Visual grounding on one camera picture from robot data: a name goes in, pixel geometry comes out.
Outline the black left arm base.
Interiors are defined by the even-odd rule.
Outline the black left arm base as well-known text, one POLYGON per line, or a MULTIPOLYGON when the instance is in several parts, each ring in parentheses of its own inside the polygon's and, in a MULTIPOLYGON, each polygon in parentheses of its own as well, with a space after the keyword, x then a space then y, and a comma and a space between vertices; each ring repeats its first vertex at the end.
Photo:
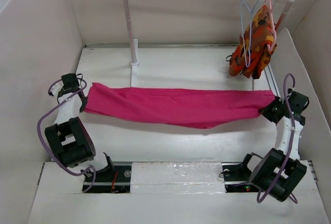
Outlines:
POLYGON ((84 178, 82 191, 85 193, 130 193, 132 162, 113 162, 104 153, 107 165, 96 171, 95 180, 90 170, 84 178))

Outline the pink trousers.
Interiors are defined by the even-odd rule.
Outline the pink trousers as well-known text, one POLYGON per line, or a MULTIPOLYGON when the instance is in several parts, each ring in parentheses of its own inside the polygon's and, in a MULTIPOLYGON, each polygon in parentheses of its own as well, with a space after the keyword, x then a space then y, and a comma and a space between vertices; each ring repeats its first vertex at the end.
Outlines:
POLYGON ((275 99, 270 90, 110 88, 93 83, 85 112, 126 121, 197 129, 258 117, 275 99))

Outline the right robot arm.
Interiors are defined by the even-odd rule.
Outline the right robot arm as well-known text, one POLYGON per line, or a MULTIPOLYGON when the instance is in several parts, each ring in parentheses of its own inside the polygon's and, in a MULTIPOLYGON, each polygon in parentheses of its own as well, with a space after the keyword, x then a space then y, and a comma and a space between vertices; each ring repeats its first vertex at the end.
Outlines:
POLYGON ((307 172, 300 162, 298 144, 306 122, 302 112, 308 105, 307 96, 289 89, 285 99, 276 97, 259 110, 276 125, 275 146, 257 165, 248 161, 239 166, 241 177, 259 189, 257 202, 261 203, 267 195, 279 202, 296 200, 292 192, 307 172))

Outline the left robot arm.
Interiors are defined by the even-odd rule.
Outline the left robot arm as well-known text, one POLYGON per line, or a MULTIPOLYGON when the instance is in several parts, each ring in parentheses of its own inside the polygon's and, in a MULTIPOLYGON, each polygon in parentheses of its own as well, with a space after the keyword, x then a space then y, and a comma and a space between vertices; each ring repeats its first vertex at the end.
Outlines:
POLYGON ((91 161, 96 155, 92 139, 79 118, 88 103, 84 94, 86 86, 81 73, 69 73, 48 89, 48 94, 56 97, 59 108, 56 120, 45 128, 44 134, 54 156, 70 168, 91 161))

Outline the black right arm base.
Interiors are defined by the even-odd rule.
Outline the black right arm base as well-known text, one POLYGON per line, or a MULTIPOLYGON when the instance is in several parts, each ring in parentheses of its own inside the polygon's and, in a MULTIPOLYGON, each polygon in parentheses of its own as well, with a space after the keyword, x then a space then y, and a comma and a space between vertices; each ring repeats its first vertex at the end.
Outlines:
POLYGON ((222 162, 222 170, 219 177, 224 181, 226 193, 250 193, 258 192, 256 186, 249 183, 249 178, 262 160, 256 153, 247 154, 242 162, 222 162))

